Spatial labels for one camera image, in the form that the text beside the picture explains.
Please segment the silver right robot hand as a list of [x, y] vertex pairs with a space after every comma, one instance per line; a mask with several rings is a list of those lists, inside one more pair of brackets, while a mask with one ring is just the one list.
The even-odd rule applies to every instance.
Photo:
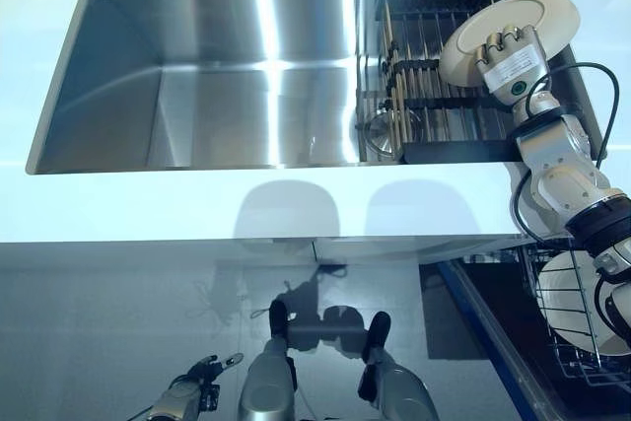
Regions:
[[493, 33], [474, 53], [474, 64], [488, 92], [502, 105], [512, 107], [525, 98], [548, 64], [536, 29], [504, 27]]

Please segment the dark left robot hand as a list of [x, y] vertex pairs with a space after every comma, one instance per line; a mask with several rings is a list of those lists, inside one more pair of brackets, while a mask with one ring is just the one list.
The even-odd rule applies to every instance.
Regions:
[[243, 358], [244, 354], [241, 352], [232, 354], [222, 360], [220, 360], [217, 355], [207, 356], [196, 362], [185, 374], [173, 379], [169, 388], [184, 382], [197, 382], [203, 386], [210, 385], [222, 373], [238, 365]]

